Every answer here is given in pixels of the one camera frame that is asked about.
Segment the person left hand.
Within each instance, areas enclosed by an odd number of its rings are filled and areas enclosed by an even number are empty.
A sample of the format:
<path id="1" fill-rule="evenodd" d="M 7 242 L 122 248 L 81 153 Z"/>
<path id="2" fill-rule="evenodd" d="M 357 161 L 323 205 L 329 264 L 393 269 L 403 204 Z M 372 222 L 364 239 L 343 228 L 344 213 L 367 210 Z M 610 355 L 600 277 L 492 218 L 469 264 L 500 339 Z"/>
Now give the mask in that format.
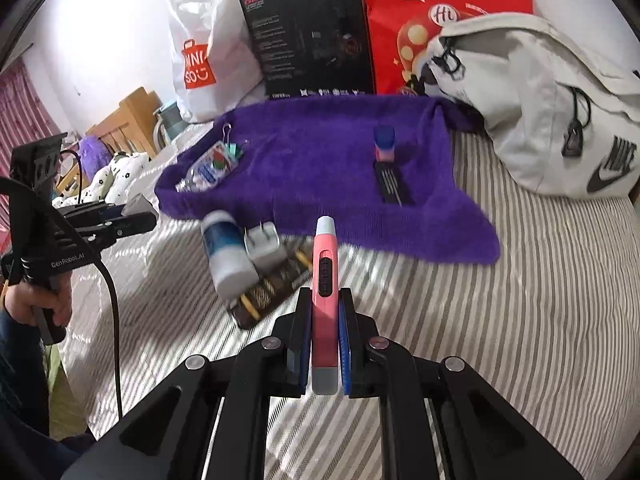
<path id="1" fill-rule="evenodd" d="M 6 312 L 17 323 L 35 326 L 34 310 L 49 310 L 54 324 L 66 327 L 73 314 L 71 278 L 71 273 L 60 275 L 57 292 L 25 282 L 9 286 L 4 294 Z"/>

